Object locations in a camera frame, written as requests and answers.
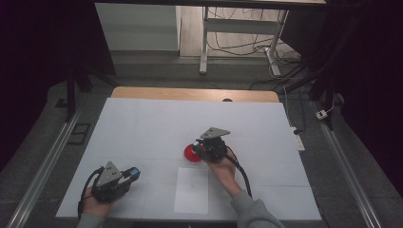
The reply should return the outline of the white power strip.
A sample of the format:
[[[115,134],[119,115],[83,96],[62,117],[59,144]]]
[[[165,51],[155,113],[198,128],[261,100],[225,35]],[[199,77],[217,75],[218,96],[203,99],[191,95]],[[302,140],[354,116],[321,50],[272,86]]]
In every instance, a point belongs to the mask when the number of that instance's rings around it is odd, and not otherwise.
[[[304,144],[302,142],[301,137],[299,136],[299,131],[295,127],[291,127],[291,131],[295,137],[296,145],[297,145],[297,150],[299,152],[302,152],[305,150]]]

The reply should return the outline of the white desk frame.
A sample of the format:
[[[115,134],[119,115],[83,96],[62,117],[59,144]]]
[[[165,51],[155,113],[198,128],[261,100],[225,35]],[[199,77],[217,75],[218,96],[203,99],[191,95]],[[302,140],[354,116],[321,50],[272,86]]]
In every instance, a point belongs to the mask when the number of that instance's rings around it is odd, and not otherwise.
[[[287,10],[280,9],[278,11],[278,17],[275,21],[228,19],[217,16],[210,17],[209,10],[209,7],[202,8],[202,43],[199,69],[199,73],[201,75],[205,75],[207,72],[207,37],[209,32],[271,35],[271,43],[269,46],[263,48],[263,53],[267,58],[271,73],[275,77],[280,75],[278,63],[275,59],[275,52],[279,37],[286,21],[288,14]]]

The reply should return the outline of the black metal stand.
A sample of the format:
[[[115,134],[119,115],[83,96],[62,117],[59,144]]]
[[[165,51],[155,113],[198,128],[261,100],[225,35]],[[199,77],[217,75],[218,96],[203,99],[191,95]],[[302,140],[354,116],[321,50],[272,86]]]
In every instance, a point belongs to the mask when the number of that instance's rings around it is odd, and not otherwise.
[[[67,72],[67,123],[75,113],[75,86],[78,86],[82,92],[90,92],[92,89],[88,74],[86,65],[72,67]]]
[[[332,124],[332,110],[335,107],[335,78],[329,66],[324,66],[318,73],[317,79],[309,91],[308,95],[312,101],[319,101],[324,97],[323,107],[320,110],[325,110],[328,117],[321,120],[330,130],[333,130]]]

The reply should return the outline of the person's right hand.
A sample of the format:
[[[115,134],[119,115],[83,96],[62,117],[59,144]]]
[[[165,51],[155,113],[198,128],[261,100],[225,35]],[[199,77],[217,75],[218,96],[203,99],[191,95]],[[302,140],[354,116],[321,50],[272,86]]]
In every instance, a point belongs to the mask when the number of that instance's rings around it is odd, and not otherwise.
[[[218,163],[205,161],[205,163],[231,198],[242,191],[235,179],[236,166],[230,160],[222,159]]]

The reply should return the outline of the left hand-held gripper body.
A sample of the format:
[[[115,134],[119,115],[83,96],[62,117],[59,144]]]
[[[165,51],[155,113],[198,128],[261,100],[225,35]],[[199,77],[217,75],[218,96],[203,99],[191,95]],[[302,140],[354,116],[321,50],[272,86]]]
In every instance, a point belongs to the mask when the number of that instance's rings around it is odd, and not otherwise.
[[[106,164],[101,175],[92,185],[92,196],[99,202],[112,202],[129,191],[123,188],[123,182],[130,178],[124,178],[112,161]]]

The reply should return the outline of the aluminium floor rail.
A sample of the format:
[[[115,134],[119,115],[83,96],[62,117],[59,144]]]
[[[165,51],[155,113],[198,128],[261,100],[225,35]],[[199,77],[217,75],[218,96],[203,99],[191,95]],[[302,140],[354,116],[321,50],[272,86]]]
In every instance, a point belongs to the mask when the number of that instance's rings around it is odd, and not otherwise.
[[[28,218],[39,199],[50,174],[58,162],[62,151],[64,150],[67,140],[82,114],[82,110],[78,108],[71,116],[70,120],[62,125],[62,129],[57,135],[55,142],[47,152],[38,171],[33,177],[31,183],[24,196],[20,200],[18,206],[14,210],[6,228],[24,228]]]
[[[382,228],[381,222],[371,204],[364,188],[360,184],[353,167],[351,166],[348,158],[346,157],[344,150],[336,137],[335,131],[331,130],[328,124],[324,120],[317,118],[321,130],[331,147],[340,172],[342,173],[344,180],[349,186],[350,192],[355,198],[356,205],[367,225],[368,228]]]

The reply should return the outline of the dark curtain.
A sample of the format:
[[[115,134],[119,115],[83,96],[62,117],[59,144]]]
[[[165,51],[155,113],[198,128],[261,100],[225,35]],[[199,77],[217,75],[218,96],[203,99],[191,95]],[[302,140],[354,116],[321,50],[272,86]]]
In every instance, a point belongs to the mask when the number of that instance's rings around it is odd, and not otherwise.
[[[113,75],[96,0],[0,0],[0,171],[68,77]]]
[[[317,71],[349,22],[361,18],[330,73],[345,121],[403,198],[403,0],[327,3],[331,10],[291,10],[281,39]]]

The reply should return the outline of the small white paper sheet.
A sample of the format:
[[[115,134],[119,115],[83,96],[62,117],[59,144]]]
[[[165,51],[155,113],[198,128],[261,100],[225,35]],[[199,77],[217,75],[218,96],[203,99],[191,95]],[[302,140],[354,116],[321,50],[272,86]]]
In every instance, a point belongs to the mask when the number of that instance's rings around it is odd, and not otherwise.
[[[208,182],[206,169],[180,167],[174,212],[206,215],[208,213]]]

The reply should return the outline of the person's left hand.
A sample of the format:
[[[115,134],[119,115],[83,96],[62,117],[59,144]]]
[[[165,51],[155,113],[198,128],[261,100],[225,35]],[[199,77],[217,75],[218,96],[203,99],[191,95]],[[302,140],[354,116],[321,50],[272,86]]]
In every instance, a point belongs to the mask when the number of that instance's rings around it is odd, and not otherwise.
[[[92,188],[88,187],[83,202],[83,212],[91,215],[95,215],[100,218],[105,218],[112,206],[113,202],[99,202],[91,194]]]

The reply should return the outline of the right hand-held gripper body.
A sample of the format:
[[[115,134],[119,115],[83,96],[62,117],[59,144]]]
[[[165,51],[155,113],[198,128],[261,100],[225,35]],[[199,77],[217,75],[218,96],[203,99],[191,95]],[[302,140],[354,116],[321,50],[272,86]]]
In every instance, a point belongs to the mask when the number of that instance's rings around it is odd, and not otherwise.
[[[209,162],[220,162],[227,153],[225,141],[222,136],[229,135],[228,130],[210,127],[201,134],[200,139],[204,140],[204,144],[198,144],[202,152],[198,154],[203,160]]]

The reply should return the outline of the round red ink pad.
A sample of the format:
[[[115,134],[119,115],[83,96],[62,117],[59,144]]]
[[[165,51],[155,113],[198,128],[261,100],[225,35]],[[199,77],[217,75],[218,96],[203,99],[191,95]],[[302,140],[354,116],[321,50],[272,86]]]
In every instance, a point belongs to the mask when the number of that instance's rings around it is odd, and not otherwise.
[[[191,144],[189,144],[185,149],[184,149],[184,157],[189,161],[189,162],[200,162],[202,158],[193,150],[193,147]]]

